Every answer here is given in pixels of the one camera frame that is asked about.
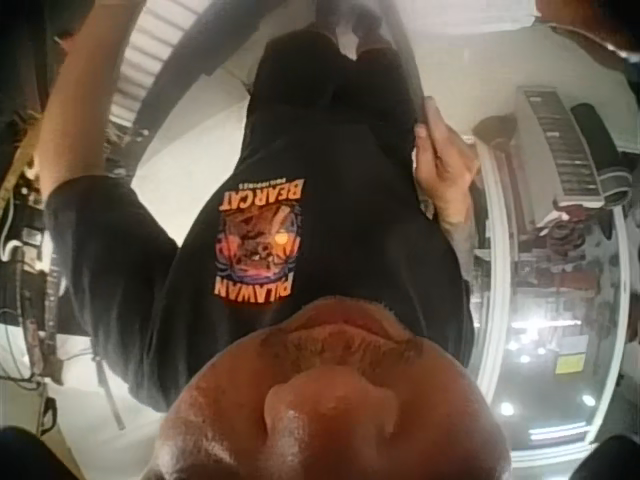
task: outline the lip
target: lip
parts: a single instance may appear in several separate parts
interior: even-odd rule
[[[340,298],[325,299],[301,311],[300,317],[296,318],[287,330],[289,333],[297,333],[320,327],[344,325],[389,342],[401,341],[398,335],[394,335],[387,328],[381,317],[380,312],[366,302]]]

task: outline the yellow label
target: yellow label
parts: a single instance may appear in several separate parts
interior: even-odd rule
[[[579,373],[584,370],[584,361],[587,356],[582,353],[580,355],[565,355],[558,358],[556,364],[556,375],[564,375],[567,373]]]

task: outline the shirt logo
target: shirt logo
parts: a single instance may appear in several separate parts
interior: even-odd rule
[[[242,184],[226,192],[216,241],[214,295],[265,304],[292,293],[304,180]]]

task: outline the mouth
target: mouth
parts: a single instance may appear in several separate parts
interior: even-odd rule
[[[383,307],[341,297],[322,299],[305,307],[291,319],[286,331],[297,333],[332,326],[350,327],[393,343],[406,341],[409,337]]]

